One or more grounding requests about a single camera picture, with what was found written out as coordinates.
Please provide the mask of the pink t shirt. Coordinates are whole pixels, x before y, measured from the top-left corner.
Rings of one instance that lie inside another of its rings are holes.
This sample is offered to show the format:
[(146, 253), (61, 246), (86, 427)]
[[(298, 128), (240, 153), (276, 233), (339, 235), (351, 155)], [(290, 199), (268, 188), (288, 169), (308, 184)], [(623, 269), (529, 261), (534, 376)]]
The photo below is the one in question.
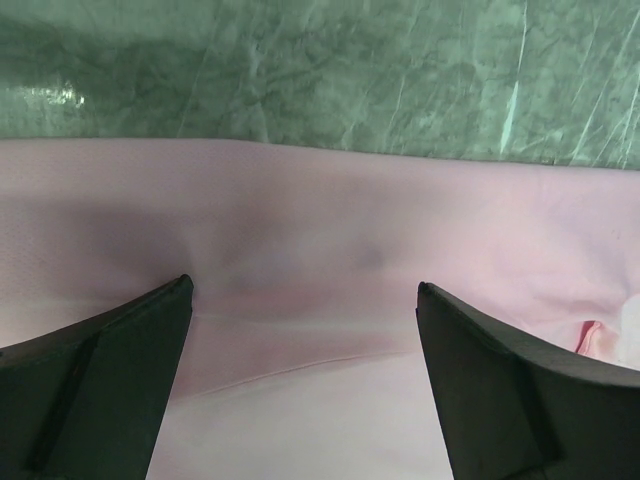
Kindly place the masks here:
[(447, 479), (420, 282), (639, 365), (635, 172), (221, 140), (5, 140), (1, 341), (180, 275), (153, 479)]

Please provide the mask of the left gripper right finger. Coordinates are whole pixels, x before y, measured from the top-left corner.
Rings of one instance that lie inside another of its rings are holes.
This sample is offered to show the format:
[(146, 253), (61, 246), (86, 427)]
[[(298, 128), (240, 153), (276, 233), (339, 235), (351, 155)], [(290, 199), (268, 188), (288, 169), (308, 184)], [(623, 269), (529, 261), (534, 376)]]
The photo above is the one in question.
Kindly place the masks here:
[(456, 479), (637, 480), (639, 373), (512, 327), (431, 283), (416, 318)]

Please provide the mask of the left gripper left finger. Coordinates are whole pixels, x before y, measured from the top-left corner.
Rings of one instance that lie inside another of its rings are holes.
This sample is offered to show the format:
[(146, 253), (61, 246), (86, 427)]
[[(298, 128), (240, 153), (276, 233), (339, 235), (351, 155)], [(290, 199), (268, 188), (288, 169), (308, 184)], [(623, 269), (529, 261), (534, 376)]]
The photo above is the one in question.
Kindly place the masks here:
[(2, 478), (145, 478), (193, 291), (182, 275), (111, 311), (2, 348)]

